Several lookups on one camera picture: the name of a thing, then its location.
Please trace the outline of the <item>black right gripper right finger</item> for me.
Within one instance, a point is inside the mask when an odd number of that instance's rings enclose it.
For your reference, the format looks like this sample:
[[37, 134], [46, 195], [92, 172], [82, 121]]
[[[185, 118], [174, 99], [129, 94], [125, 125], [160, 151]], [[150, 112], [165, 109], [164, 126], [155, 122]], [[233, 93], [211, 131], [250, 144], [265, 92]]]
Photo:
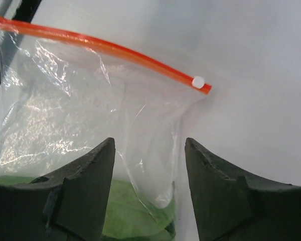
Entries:
[[301, 186], [252, 174], [187, 138], [200, 240], [301, 240]]

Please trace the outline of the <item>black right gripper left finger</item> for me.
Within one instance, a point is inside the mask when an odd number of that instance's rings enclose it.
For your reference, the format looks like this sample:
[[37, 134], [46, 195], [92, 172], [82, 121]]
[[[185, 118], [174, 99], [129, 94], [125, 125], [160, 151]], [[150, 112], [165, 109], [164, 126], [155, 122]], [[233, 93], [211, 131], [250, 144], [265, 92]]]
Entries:
[[107, 138], [30, 183], [0, 185], [0, 240], [100, 240], [114, 158]]

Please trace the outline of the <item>clear zip top bag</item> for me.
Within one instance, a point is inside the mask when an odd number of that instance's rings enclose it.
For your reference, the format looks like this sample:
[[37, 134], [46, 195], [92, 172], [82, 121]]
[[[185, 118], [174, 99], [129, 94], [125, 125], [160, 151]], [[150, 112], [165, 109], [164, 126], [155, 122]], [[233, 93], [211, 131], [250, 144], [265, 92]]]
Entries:
[[191, 76], [126, 47], [0, 17], [5, 117], [0, 177], [36, 179], [115, 141], [112, 180], [157, 208], [176, 200], [180, 119], [209, 94]]

